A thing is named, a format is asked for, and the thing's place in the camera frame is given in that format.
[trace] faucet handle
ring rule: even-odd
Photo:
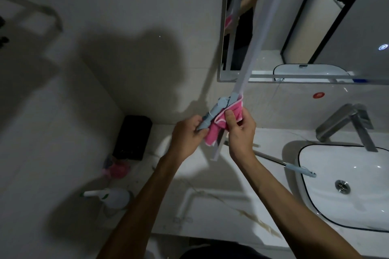
[[[366,106],[362,105],[362,104],[355,104],[354,109],[356,110],[363,127],[366,129],[374,129],[372,121],[370,120],[369,114],[367,113]]]

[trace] black frame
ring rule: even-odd
[[[302,12],[304,10],[304,7],[305,7],[307,1],[308,0],[303,0],[303,2],[301,4],[301,7],[300,7],[300,9],[299,9],[299,11],[298,11],[298,13],[296,15],[296,18],[295,18],[295,20],[293,22],[293,25],[292,25],[292,27],[291,27],[291,29],[289,31],[289,34],[286,37],[284,46],[282,47],[282,50],[280,52],[281,58],[282,58],[282,61],[284,62],[284,64],[286,64],[286,61],[285,61],[285,58],[284,58],[284,51],[287,48],[287,45],[288,45],[289,40],[290,40],[290,37],[292,36],[293,30],[294,30],[294,28],[296,27],[296,25],[298,23],[298,20],[299,20]],[[314,54],[309,59],[308,64],[313,64],[315,62],[315,60],[319,56],[320,52],[323,50],[324,46],[327,44],[327,42],[329,41],[331,36],[334,34],[335,30],[338,28],[338,26],[342,22],[343,18],[346,16],[346,14],[350,10],[350,8],[353,6],[354,2],[355,2],[355,0],[348,0],[347,3],[343,6],[342,10],[340,11],[340,13],[338,14],[337,18],[335,19],[335,21],[333,22],[333,24],[331,25],[331,27],[327,31],[327,33],[324,36],[323,40],[320,42],[320,44],[317,47],[317,49],[315,50]]]
[[[306,146],[304,146],[303,148],[301,148],[301,149],[299,150],[299,153],[298,153],[298,155],[297,155],[297,162],[298,162],[299,167],[301,167],[301,165],[300,165],[300,153],[301,153],[301,151],[302,151],[303,149],[305,149],[306,147],[309,147],[309,146],[311,146],[311,145],[320,145],[320,144],[309,144],[309,145],[306,145]],[[338,145],[338,144],[323,144],[323,145],[330,145],[330,146],[347,146],[347,147],[363,148],[362,145]],[[379,148],[379,147],[377,147],[377,148],[378,148],[378,149],[383,149],[383,150],[389,152],[389,150],[387,150],[387,149]],[[345,228],[358,229],[358,230],[367,230],[367,231],[375,231],[375,232],[389,232],[389,230],[378,230],[378,229],[370,229],[370,228],[360,228],[360,227],[354,227],[354,226],[346,226],[346,225],[342,225],[342,224],[339,224],[339,223],[337,223],[337,222],[334,222],[334,221],[332,221],[331,219],[328,219],[326,216],[323,215],[322,212],[319,211],[319,209],[318,209],[318,208],[315,206],[315,204],[312,202],[311,197],[309,196],[309,193],[308,193],[308,190],[307,190],[307,186],[305,185],[305,180],[304,180],[304,175],[303,175],[303,174],[301,174],[301,178],[302,178],[302,180],[303,180],[305,192],[307,193],[307,196],[308,196],[309,201],[311,202],[312,206],[316,209],[316,211],[317,211],[320,215],[322,215],[322,216],[323,216],[325,219],[327,219],[329,222],[331,222],[331,223],[333,223],[333,224],[336,224],[336,225],[338,225],[338,226],[341,226],[341,227],[345,227]]]

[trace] round red sticker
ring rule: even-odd
[[[322,98],[324,95],[325,95],[324,92],[317,92],[317,93],[314,94],[313,98],[314,98],[314,99],[320,99],[320,98]]]

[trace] dark clothing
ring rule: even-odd
[[[227,8],[229,8],[232,0],[227,0]],[[236,28],[236,35],[235,35],[235,43],[234,43],[234,49],[247,51],[247,46],[250,44],[251,38],[252,38],[252,20],[254,18],[254,9],[250,8],[248,11],[246,11],[244,14],[242,14],[239,18],[238,27]],[[230,35],[226,35],[223,40],[223,49],[228,49],[228,44],[230,40]],[[243,64],[244,58],[246,53],[243,56],[239,56],[239,60],[237,60],[237,57],[233,57],[231,62],[231,70],[240,70],[241,66]]]
[[[185,252],[180,259],[270,259],[253,248],[233,242],[218,242]]]

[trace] pink microfiber cloth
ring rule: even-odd
[[[239,122],[243,119],[243,117],[242,117],[243,101],[242,100],[243,100],[243,97],[238,99],[236,102],[234,102],[229,107],[223,109],[215,117],[215,119],[212,120],[212,123],[209,126],[208,134],[204,139],[206,145],[213,146],[216,143],[217,136],[219,135],[220,129],[227,129],[228,130],[228,126],[226,123],[226,117],[224,115],[225,110],[233,111],[237,122]]]

